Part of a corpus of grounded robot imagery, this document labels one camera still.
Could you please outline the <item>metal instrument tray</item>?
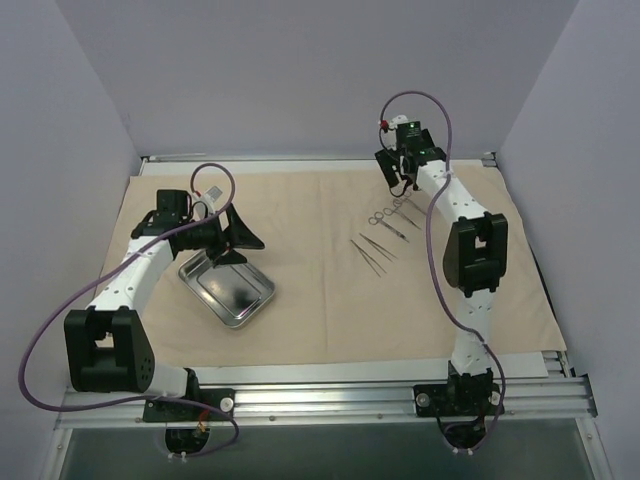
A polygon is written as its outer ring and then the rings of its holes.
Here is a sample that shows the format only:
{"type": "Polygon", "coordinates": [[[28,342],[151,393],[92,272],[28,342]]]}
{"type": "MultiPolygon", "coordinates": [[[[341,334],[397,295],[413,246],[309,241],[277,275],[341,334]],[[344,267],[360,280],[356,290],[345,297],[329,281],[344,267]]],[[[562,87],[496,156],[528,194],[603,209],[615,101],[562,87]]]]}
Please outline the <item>metal instrument tray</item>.
{"type": "Polygon", "coordinates": [[[185,261],[177,275],[230,329],[244,327],[276,292],[275,283],[251,263],[214,266],[204,251],[185,261]]]}

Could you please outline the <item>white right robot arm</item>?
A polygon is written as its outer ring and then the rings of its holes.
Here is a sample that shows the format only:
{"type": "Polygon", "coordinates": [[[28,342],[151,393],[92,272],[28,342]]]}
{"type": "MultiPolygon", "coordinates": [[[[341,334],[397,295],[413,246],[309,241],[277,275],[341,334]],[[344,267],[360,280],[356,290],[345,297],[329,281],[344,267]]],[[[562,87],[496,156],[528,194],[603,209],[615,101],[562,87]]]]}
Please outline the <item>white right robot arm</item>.
{"type": "Polygon", "coordinates": [[[426,214],[426,247],[434,289],[444,313],[456,328],[450,373],[444,400],[464,413],[480,399],[500,397],[503,386],[494,383],[492,368],[504,370],[488,345],[494,294],[507,268],[508,222],[478,203],[455,176],[437,148],[395,156],[385,149],[375,159],[390,188],[413,188],[431,197],[426,214]],[[450,227],[442,259],[447,284],[458,292],[453,311],[446,300],[435,267],[432,219],[439,212],[450,227]]]}

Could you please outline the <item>beige cloth wrap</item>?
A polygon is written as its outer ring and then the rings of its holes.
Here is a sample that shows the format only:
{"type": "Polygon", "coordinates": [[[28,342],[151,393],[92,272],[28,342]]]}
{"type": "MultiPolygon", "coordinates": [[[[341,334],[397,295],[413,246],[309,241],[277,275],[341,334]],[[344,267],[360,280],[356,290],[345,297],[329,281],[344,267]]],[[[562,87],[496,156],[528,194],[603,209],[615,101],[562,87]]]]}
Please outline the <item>beige cloth wrap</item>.
{"type": "MultiPolygon", "coordinates": [[[[376,170],[200,173],[199,187],[234,187],[241,219],[264,242],[247,259],[276,286],[273,300],[230,329],[180,281],[171,265],[141,320],[158,361],[184,367],[346,363],[449,357],[455,329],[435,293],[424,215],[406,206],[388,223],[368,218],[390,201],[376,170]],[[397,256],[389,261],[362,233],[397,256]],[[378,277],[350,243],[386,270],[378,277]]],[[[435,267],[449,228],[433,218],[435,267]]]]}

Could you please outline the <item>steel surgical scissors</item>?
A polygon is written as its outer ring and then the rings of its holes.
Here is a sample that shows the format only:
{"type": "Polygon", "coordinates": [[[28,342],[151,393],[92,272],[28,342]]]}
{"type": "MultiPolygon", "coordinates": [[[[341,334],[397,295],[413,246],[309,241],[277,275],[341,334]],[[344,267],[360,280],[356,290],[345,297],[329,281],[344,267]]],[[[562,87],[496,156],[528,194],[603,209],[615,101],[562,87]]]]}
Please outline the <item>steel surgical scissors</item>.
{"type": "Polygon", "coordinates": [[[409,239],[406,237],[404,233],[402,233],[401,231],[399,231],[398,229],[390,225],[385,220],[385,214],[381,211],[376,211],[372,216],[370,216],[368,218],[368,223],[373,226],[382,226],[383,228],[388,230],[390,233],[395,235],[397,238],[403,240],[404,242],[409,242],[409,239]]]}

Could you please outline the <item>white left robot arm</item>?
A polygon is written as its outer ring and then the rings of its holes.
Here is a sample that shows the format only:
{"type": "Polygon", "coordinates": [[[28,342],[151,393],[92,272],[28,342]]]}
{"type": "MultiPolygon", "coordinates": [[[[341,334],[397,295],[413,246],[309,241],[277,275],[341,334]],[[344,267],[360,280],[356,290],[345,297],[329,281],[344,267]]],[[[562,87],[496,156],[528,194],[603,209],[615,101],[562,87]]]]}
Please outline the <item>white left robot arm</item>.
{"type": "Polygon", "coordinates": [[[70,379],[78,392],[133,392],[166,397],[179,419],[194,417],[202,405],[198,380],[189,368],[157,362],[141,315],[165,270],[183,251],[202,251],[216,266],[241,265],[243,250],[264,242],[233,205],[227,221],[216,213],[195,220],[190,194],[160,189],[156,207],[133,229],[128,250],[113,279],[83,310],[64,319],[70,379]]]}

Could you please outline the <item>steel tweezers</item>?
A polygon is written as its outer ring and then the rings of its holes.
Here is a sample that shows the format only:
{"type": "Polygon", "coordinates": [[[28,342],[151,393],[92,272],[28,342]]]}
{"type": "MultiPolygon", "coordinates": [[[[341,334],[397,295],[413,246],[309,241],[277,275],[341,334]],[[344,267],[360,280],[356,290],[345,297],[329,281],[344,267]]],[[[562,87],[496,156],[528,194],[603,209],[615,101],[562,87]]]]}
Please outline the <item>steel tweezers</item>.
{"type": "Polygon", "coordinates": [[[393,261],[394,259],[397,259],[396,255],[394,255],[392,252],[390,252],[389,250],[387,250],[386,248],[384,248],[383,246],[381,246],[379,243],[375,242],[368,236],[362,233],[360,233],[359,236],[362,239],[364,239],[369,245],[371,245],[378,253],[380,253],[387,260],[393,261]]]}
{"type": "Polygon", "coordinates": [[[355,247],[361,257],[364,259],[365,263],[378,277],[386,274],[386,270],[379,264],[379,262],[375,260],[366,250],[364,250],[355,240],[351,239],[350,243],[355,247]]]}

